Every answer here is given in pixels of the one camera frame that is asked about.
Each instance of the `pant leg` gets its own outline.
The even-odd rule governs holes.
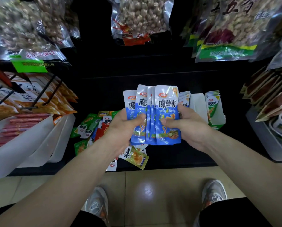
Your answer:
[[[272,227],[248,198],[215,202],[200,212],[200,227],[260,226]]]
[[[13,205],[14,204],[1,207],[0,214],[7,211]],[[78,227],[78,226],[106,227],[104,221],[101,218],[85,211],[80,211],[71,225],[71,227]]]

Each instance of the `sneaker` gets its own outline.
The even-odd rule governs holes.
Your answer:
[[[202,191],[202,210],[212,203],[227,200],[225,188],[220,180],[209,180]]]
[[[108,201],[103,188],[95,187],[93,194],[86,200],[85,208],[83,211],[89,212],[101,218],[106,226],[109,226],[108,214]]]

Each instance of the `person's right arm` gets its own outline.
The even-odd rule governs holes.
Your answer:
[[[179,128],[192,147],[207,153],[274,227],[282,227],[282,167],[241,142],[212,129],[192,109],[178,105],[182,119],[161,119]]]

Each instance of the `beige floor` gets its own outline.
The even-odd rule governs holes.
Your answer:
[[[0,207],[20,201],[51,176],[0,179]],[[222,181],[229,198],[244,194],[219,167],[105,173],[112,226],[189,227],[201,206],[203,184]]]

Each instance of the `person's right hand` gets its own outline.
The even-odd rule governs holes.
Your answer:
[[[169,128],[179,128],[182,139],[197,150],[205,152],[205,141],[211,137],[214,129],[191,108],[179,104],[178,111],[181,112],[181,119],[162,118],[161,123]]]

